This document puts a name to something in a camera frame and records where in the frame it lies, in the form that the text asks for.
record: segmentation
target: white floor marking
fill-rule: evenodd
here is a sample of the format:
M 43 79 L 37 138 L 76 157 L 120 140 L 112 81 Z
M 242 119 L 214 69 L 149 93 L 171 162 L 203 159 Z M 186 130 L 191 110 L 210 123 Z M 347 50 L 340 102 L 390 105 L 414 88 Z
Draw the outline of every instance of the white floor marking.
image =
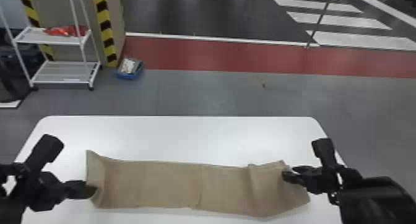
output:
M 325 2 L 316 2 L 316 1 L 303 1 L 303 0 L 274 0 L 280 6 L 288 7 L 305 7 L 311 9 L 324 9 Z M 343 12 L 359 12 L 356 7 L 350 4 L 330 4 L 328 6 L 330 11 L 343 11 Z
M 302 12 L 287 12 L 291 18 L 299 23 L 315 24 L 319 19 L 319 14 L 309 14 Z M 325 15 L 322 19 L 324 25 L 338 25 L 358 28 L 391 28 L 375 19 L 359 18 L 359 17 L 344 17 L 339 15 Z
M 320 45 L 416 51 L 416 43 L 405 37 L 316 32 L 314 40 Z
M 16 100 L 9 103 L 0 103 L 0 108 L 16 108 L 22 100 Z
M 398 11 L 392 7 L 390 7 L 389 5 L 386 5 L 378 0 L 362 0 L 364 2 L 367 2 L 368 4 L 371 4 L 372 6 L 377 7 L 378 9 L 387 12 L 390 15 L 393 15 L 395 18 L 402 20 L 406 23 L 408 23 L 409 25 L 413 26 L 416 28 L 416 19 L 414 19 L 413 17 Z
M 237 43 L 255 43 L 265 45 L 295 45 L 295 46 L 306 46 L 305 42 L 297 41 L 268 41 L 268 40 L 251 40 L 241 38 L 225 38 L 225 37 L 197 37 L 187 35 L 168 35 L 158 33 L 133 33 L 127 32 L 128 37 L 149 37 L 149 38 L 168 38 L 168 39 L 180 39 L 180 40 L 199 40 L 199 41 L 224 41 L 224 42 L 237 42 Z M 311 44 L 312 47 L 318 47 L 316 43 Z

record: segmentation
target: black floor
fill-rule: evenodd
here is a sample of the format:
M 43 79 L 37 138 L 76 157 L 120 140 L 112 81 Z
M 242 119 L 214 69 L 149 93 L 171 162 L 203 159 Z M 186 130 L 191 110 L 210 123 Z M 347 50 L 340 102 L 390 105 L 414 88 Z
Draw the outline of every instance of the black floor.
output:
M 127 32 L 274 41 L 308 34 L 273 0 L 123 0 Z
M 326 0 L 305 0 L 325 2 Z M 416 8 L 403 0 L 382 0 L 413 17 Z M 273 0 L 123 0 L 127 32 L 162 33 L 199 37 L 307 42 L 307 30 L 315 24 L 297 23 L 287 12 L 320 14 L 320 9 L 280 6 Z M 415 28 L 362 0 L 333 0 L 349 4 L 362 13 L 327 11 L 328 15 L 375 19 L 391 27 L 377 28 L 321 25 L 319 30 L 416 41 Z

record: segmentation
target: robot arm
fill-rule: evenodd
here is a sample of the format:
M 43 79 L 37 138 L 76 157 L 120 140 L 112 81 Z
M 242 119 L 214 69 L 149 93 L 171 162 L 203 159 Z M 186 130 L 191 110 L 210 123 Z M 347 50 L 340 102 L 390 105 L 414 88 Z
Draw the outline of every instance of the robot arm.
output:
M 331 139 L 315 140 L 312 147 L 322 166 L 294 167 L 282 173 L 284 181 L 313 194 L 326 193 L 329 202 L 339 206 L 344 224 L 416 223 L 415 201 L 391 178 L 363 178 L 357 170 L 338 164 Z
M 52 210 L 65 199 L 88 199 L 95 187 L 85 181 L 62 183 L 52 173 L 42 169 L 52 163 L 64 148 L 56 137 L 45 134 L 33 148 L 24 163 L 0 165 L 0 183 L 7 182 L 8 176 L 15 176 L 16 185 L 7 195 L 0 186 L 0 222 L 18 224 L 27 207 L 35 212 Z

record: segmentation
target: metal pole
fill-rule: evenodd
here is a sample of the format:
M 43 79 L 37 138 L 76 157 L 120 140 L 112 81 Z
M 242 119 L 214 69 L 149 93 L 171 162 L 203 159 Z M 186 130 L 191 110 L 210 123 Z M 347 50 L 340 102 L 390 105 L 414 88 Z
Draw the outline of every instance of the metal pole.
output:
M 88 66 L 87 66 L 87 57 L 85 56 L 84 46 L 82 45 L 82 36 L 79 30 L 79 23 L 78 23 L 77 12 L 75 10 L 74 0 L 69 0 L 69 3 L 71 4 L 72 16 L 74 17 L 74 22 L 75 22 L 75 29 L 77 30 L 77 34 L 78 34 L 79 48 L 81 49 L 82 59 L 84 60 L 85 76 L 86 76 L 86 79 L 88 80 L 89 72 L 88 72 Z
M 326 11 L 328 10 L 328 6 L 331 3 L 332 0 L 327 0 L 325 3 L 325 7 L 322 10 L 321 16 L 319 16 L 318 22 L 315 25 L 315 29 L 313 30 L 312 34 L 311 34 L 311 38 L 308 41 L 308 44 L 306 45 L 306 49 L 309 49 L 311 46 L 311 43 L 313 41 L 313 37 L 315 37 L 315 33 L 319 30 L 319 26 L 321 25 L 321 21 L 324 18 L 324 15 L 326 13 Z
M 27 79 L 27 82 L 29 83 L 29 86 L 32 88 L 33 87 L 32 81 L 30 80 L 30 76 L 29 76 L 29 73 L 27 72 L 26 65 L 25 65 L 25 63 L 24 63 L 24 61 L 22 59 L 22 55 L 20 55 L 20 51 L 19 51 L 19 49 L 17 47 L 17 43 L 14 41 L 13 34 L 10 31 L 9 23 L 7 23 L 7 20 L 6 20 L 6 17 L 4 16 L 3 8 L 2 8 L 1 5 L 0 5 L 0 17 L 1 17 L 1 20 L 3 21 L 4 28 L 6 29 L 6 32 L 9 35 L 10 41 L 13 44 L 14 51 L 16 52 L 17 59 L 20 62 L 20 66 L 22 67 L 22 70 L 23 70 L 23 73 L 25 74 L 25 77 Z
M 85 8 L 85 3 L 84 3 L 84 0 L 79 0 L 79 1 L 81 2 L 82 12 L 84 13 L 84 17 L 85 17 L 85 21 L 87 22 L 88 29 L 91 30 L 92 44 L 94 46 L 95 55 L 97 57 L 97 62 L 99 62 L 100 61 L 100 56 L 98 55 L 98 48 L 97 48 L 97 44 L 95 42 L 94 33 L 92 31 L 92 28 L 91 28 L 91 24 L 90 24 L 90 20 L 89 20 L 89 17 L 88 17 L 88 13 L 87 13 L 87 10 Z

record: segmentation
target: red object on shelf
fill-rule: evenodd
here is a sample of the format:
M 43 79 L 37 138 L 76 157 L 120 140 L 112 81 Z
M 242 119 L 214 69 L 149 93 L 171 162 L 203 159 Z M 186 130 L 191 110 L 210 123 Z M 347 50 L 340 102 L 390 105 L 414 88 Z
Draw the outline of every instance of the red object on shelf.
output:
M 78 37 L 77 29 L 75 25 L 70 26 L 61 26 L 61 27 L 55 27 L 55 28 L 47 28 L 44 30 L 45 33 L 52 35 L 52 36 L 74 36 Z M 85 26 L 80 25 L 79 26 L 79 33 L 81 36 L 85 36 Z

